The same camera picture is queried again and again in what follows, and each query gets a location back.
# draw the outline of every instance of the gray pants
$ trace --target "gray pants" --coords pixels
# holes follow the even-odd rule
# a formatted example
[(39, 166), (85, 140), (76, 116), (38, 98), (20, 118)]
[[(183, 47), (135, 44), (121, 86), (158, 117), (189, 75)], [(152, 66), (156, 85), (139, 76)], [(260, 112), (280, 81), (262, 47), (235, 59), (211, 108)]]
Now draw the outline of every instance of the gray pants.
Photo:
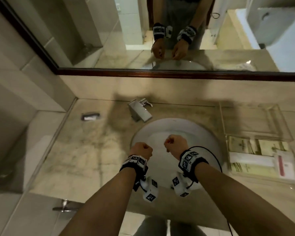
[[(164, 0), (163, 25), (172, 26), (173, 33), (170, 39), (164, 39), (165, 48), (172, 50), (177, 44), (179, 32), (190, 25), (198, 7), (197, 2), (186, 2), (184, 0)], [(189, 50), (200, 49), (202, 37), (205, 33), (206, 19), (198, 28)]]
[[(166, 236), (167, 220), (151, 216), (143, 220), (134, 236)], [(197, 226), (170, 222), (170, 236), (206, 236), (206, 234)]]

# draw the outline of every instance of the washbasin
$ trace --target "washbasin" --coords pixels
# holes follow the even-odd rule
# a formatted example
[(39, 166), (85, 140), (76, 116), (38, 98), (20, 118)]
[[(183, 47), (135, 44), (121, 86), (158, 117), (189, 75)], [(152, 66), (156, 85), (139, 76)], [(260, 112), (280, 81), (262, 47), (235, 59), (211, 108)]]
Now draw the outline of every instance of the washbasin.
[[(178, 167), (178, 160), (170, 153), (166, 152), (164, 142), (170, 134), (183, 136), (189, 147), (202, 146), (210, 150), (216, 159), (209, 154), (208, 163), (220, 170), (223, 164), (222, 152), (217, 138), (205, 127), (200, 126), (186, 119), (165, 118), (156, 120), (145, 125), (139, 130), (131, 141), (131, 146), (137, 142), (145, 142), (153, 148), (153, 156), (148, 162), (146, 176), (153, 178), (159, 186), (165, 188), (172, 187), (171, 175), (175, 172), (182, 172)], [(199, 183), (193, 183), (190, 190), (200, 189)]]
[(203, 65), (193, 61), (187, 60), (167, 60), (157, 65), (152, 64), (144, 66), (142, 69), (155, 69), (155, 70), (206, 70)]

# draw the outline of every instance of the fist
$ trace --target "fist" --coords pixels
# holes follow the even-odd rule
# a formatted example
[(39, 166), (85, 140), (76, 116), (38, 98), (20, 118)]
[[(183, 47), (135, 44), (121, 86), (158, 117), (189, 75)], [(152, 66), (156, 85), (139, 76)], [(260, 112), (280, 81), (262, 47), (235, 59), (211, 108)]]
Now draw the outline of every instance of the fist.
[(152, 156), (153, 149), (146, 143), (136, 143), (130, 149), (129, 155), (138, 155), (142, 156), (143, 158), (149, 160)]
[(189, 149), (186, 139), (180, 135), (169, 135), (164, 146), (167, 152), (170, 152), (177, 160), (180, 160), (180, 155)]
[(189, 48), (189, 44), (187, 41), (184, 39), (181, 39), (178, 41), (178, 43), (175, 45), (173, 52), (172, 52), (172, 57), (174, 60), (181, 60), (187, 55)]
[(152, 52), (157, 59), (163, 59), (165, 56), (165, 45), (164, 45), (164, 39), (157, 39), (153, 46), (152, 46)]

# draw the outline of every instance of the white bathtub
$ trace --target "white bathtub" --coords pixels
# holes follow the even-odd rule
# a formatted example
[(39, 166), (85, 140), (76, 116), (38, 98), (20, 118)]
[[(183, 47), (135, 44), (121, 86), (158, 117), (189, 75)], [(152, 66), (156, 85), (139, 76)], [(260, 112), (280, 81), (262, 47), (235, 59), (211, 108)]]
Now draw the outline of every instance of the white bathtub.
[(258, 25), (252, 31), (246, 19), (246, 9), (236, 15), (253, 49), (264, 44), (281, 72), (295, 72), (295, 7), (259, 8)]

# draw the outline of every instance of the wall socket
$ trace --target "wall socket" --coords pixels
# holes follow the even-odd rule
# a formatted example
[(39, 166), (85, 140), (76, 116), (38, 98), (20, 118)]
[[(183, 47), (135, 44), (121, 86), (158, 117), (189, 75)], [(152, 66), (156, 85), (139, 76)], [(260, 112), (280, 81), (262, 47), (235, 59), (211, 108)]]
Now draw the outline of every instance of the wall socket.
[(117, 8), (117, 11), (121, 11), (120, 4), (119, 3), (116, 3), (116, 8)]

